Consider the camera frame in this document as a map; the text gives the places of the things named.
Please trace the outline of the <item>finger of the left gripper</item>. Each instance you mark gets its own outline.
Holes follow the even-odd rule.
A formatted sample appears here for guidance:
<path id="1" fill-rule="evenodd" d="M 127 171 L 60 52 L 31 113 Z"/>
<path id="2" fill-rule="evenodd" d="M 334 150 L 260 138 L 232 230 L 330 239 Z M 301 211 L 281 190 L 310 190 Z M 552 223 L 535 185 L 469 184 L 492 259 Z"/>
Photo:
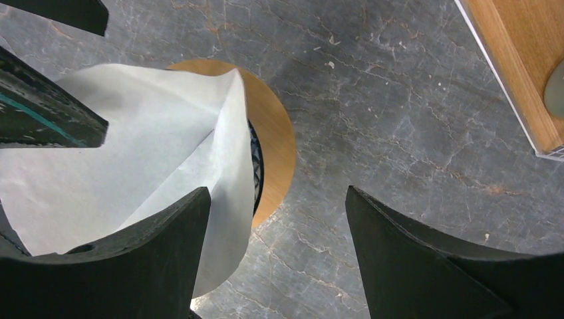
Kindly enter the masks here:
<path id="1" fill-rule="evenodd" d="M 107 7 L 99 0 L 1 0 L 1 3 L 65 25 L 105 36 Z"/>
<path id="2" fill-rule="evenodd" d="M 1 148 L 98 148 L 108 122 L 1 48 Z"/>

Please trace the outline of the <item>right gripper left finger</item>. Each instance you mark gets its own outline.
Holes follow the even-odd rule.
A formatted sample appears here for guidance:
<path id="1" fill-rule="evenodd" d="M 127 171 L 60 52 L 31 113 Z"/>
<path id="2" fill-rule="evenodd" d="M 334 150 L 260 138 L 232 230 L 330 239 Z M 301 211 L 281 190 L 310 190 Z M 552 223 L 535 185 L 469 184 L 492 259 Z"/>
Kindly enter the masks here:
<path id="1" fill-rule="evenodd" d="M 190 307 L 211 197 L 163 211 L 64 254 L 31 256 L 1 216 L 2 318 L 195 318 Z"/>

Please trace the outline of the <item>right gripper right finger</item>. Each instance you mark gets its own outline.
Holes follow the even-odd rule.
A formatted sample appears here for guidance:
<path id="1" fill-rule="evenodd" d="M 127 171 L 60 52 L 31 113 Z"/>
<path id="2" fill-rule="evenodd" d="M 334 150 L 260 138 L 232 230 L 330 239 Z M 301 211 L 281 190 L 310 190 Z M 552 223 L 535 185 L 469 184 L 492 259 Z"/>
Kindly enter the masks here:
<path id="1" fill-rule="evenodd" d="M 372 318 L 562 318 L 563 254 L 448 235 L 350 186 L 345 201 Z"/>

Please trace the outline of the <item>white wire shelf rack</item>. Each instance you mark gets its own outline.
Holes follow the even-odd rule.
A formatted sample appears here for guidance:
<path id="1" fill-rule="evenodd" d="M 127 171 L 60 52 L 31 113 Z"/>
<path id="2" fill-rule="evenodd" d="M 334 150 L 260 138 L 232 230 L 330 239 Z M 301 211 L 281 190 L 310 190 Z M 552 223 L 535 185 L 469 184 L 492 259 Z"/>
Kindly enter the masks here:
<path id="1" fill-rule="evenodd" d="M 563 161 L 563 119 L 545 85 L 563 61 L 562 1 L 457 1 L 535 155 Z"/>

